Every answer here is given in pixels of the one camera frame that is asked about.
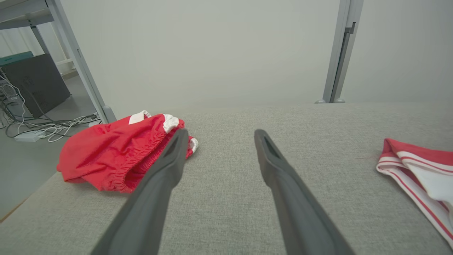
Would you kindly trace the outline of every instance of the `metal frame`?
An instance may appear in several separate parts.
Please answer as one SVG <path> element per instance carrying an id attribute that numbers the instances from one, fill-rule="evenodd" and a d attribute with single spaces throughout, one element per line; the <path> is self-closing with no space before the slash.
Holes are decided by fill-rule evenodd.
<path id="1" fill-rule="evenodd" d="M 64 13 L 63 6 L 59 0 L 47 0 L 49 5 L 50 13 L 52 14 L 55 24 L 57 25 L 58 31 L 63 39 L 63 43 L 66 45 L 69 55 L 72 58 L 72 62 L 79 72 L 79 76 L 82 79 L 83 85 L 88 92 L 88 95 L 91 101 L 94 104 L 94 107 L 99 114 L 103 123 L 109 123 L 115 121 L 115 116 L 111 112 L 110 118 L 108 118 L 104 112 L 103 106 L 104 101 L 97 89 L 93 77 L 88 69 L 87 63 L 82 56 L 79 45 L 77 44 L 74 33 L 72 32 L 69 21 Z"/>
<path id="2" fill-rule="evenodd" d="M 351 58 L 362 6 L 363 0 L 340 0 L 326 86 L 323 98 L 316 103 L 344 103 L 339 97 Z"/>
<path id="3" fill-rule="evenodd" d="M 26 19 L 27 15 L 39 11 L 44 12 L 42 16 Z M 76 66 L 83 85 L 102 122 L 109 123 L 115 121 L 116 118 L 113 111 L 104 104 L 99 90 L 94 83 L 60 0 L 8 0 L 0 2 L 0 29 L 30 27 L 46 54 L 49 53 L 49 50 L 36 25 L 51 21 L 55 21 L 54 25 L 57 27 L 55 34 L 58 40 L 63 42 L 62 49 L 64 53 L 71 56 L 72 62 Z"/>
<path id="4" fill-rule="evenodd" d="M 346 29 L 346 21 L 349 12 L 349 6 L 351 0 L 340 0 L 340 6 L 338 8 L 337 26 L 335 28 L 335 35 L 333 37 L 332 53 L 330 55 L 330 64 L 327 71 L 326 86 L 324 88 L 322 100 L 318 100 L 318 103 L 330 102 L 330 96 L 332 95 L 333 82 L 337 73 L 338 61 L 340 59 L 340 52 L 342 48 L 342 42 L 344 37 L 344 31 Z"/>
<path id="5" fill-rule="evenodd" d="M 335 77 L 335 84 L 332 90 L 332 96 L 330 98 L 331 103 L 344 103 L 345 101 L 340 98 L 341 91 L 343 90 L 344 79 L 346 77 L 347 67 L 349 60 L 351 59 L 352 48 L 356 40 L 357 29 L 359 26 L 360 16 L 362 13 L 363 0 L 351 0 L 351 6 L 349 7 L 349 14 L 346 22 L 346 26 L 350 27 L 349 31 L 346 31 L 346 37 L 342 47 L 342 57 L 338 63 L 338 70 Z"/>

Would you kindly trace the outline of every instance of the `gray upholstered table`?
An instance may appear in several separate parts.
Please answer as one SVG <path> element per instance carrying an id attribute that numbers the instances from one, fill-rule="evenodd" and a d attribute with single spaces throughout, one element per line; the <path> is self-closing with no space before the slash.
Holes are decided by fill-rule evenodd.
<path id="1" fill-rule="evenodd" d="M 375 170 L 386 137 L 453 151 L 449 103 L 192 110 L 200 147 L 173 190 L 160 252 L 284 253 L 253 131 L 266 130 L 358 254 L 450 254 L 411 199 Z M 0 225 L 0 253 L 88 253 L 127 195 L 56 173 Z"/>

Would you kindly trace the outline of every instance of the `black computer case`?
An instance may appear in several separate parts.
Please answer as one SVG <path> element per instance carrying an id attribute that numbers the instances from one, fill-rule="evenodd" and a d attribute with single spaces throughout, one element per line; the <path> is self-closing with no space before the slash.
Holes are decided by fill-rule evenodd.
<path id="1" fill-rule="evenodd" d="M 49 54 L 0 66 L 0 72 L 20 90 L 25 106 L 34 118 L 43 114 L 35 100 L 47 113 L 71 95 Z"/>

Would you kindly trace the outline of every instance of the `teal box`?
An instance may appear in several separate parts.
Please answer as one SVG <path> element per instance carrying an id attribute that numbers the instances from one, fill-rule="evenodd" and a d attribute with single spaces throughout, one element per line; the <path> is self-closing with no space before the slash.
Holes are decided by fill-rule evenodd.
<path id="1" fill-rule="evenodd" d="M 33 57 L 33 53 L 31 53 L 31 51 L 3 57 L 3 58 L 0 58 L 0 66 L 10 64 L 12 62 L 16 62 L 19 60 L 32 58 L 32 57 Z"/>

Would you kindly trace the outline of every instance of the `power adapter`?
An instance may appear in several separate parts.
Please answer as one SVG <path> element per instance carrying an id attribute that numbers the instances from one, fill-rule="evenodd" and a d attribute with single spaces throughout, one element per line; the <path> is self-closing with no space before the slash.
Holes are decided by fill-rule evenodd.
<path id="1" fill-rule="evenodd" d="M 34 131 L 34 132 L 26 132 L 26 133 L 23 133 L 23 134 L 20 134 L 16 137 L 14 137 L 14 139 L 16 139 L 16 141 L 18 142 L 36 142 L 37 140 L 39 140 L 43 135 L 43 131 L 40 131 L 40 130 L 37 130 L 37 131 Z"/>

